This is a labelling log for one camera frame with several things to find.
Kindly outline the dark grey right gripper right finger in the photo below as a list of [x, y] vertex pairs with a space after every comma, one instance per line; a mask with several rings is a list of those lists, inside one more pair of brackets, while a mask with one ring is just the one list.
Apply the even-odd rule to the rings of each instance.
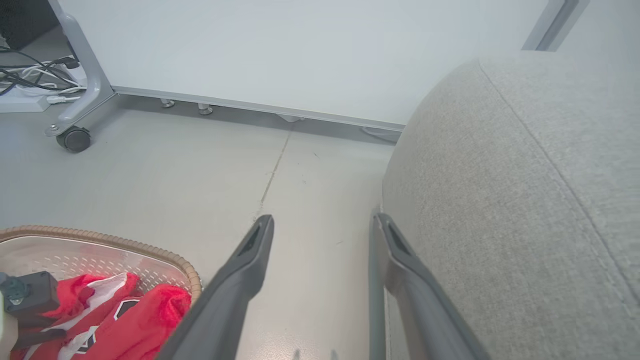
[[388, 214], [372, 217], [377, 268], [398, 304], [411, 360], [490, 360], [435, 276]]

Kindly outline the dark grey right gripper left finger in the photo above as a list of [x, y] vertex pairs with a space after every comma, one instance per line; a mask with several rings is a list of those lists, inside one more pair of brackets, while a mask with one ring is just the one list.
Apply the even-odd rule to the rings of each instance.
[[205, 286], [157, 360], [235, 360], [249, 302], [265, 282], [275, 221], [262, 215]]

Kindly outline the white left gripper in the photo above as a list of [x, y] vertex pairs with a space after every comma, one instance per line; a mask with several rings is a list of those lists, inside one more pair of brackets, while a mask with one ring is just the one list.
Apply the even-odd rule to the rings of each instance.
[[43, 331], [19, 328], [18, 320], [5, 311], [5, 299], [0, 295], [0, 358], [10, 358], [11, 351], [64, 339], [66, 333], [66, 330], [57, 328]]

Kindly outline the red and white clothing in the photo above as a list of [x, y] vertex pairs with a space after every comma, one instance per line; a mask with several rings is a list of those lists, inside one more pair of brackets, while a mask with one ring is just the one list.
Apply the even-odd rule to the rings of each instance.
[[192, 296], [170, 284], [141, 292], [138, 281], [131, 272], [60, 281], [60, 304], [43, 315], [64, 337], [12, 351], [10, 360], [155, 360]]

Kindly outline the white laundry basket brown rim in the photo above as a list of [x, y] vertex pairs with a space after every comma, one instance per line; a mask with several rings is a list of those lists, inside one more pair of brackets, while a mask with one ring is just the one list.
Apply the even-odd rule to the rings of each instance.
[[[139, 277], [138, 291], [172, 285], [190, 293], [191, 306], [202, 294], [201, 278], [187, 260], [150, 244], [73, 228], [29, 225], [0, 230], [0, 273], [24, 276], [42, 271], [58, 284], [82, 275], [112, 277], [130, 272]], [[52, 330], [53, 320], [44, 313], [9, 315], [21, 330]]]

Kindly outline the grey fabric ottoman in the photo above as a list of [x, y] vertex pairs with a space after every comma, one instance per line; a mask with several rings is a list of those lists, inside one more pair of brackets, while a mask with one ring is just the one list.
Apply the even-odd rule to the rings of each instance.
[[381, 209], [491, 360], [640, 360], [640, 69], [467, 61], [400, 135]]

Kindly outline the black caster wheel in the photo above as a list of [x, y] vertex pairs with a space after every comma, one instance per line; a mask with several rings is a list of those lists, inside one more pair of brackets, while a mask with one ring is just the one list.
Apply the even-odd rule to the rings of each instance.
[[91, 134], [84, 127], [71, 126], [55, 137], [58, 145], [71, 153], [80, 153], [91, 146]]

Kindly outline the white power strip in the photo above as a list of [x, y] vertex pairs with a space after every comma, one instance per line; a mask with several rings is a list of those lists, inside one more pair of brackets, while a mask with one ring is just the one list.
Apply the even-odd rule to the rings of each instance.
[[50, 103], [46, 96], [30, 96], [13, 88], [0, 96], [0, 114], [40, 113], [45, 112]]

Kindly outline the white partition panel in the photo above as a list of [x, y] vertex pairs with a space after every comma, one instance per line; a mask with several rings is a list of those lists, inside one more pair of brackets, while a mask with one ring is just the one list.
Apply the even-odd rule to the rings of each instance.
[[549, 0], [59, 0], [115, 91], [402, 129]]

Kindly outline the grey metal partition post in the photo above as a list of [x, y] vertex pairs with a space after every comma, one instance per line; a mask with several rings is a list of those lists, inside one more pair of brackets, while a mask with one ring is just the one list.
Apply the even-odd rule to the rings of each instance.
[[548, 0], [522, 51], [556, 52], [591, 0]]

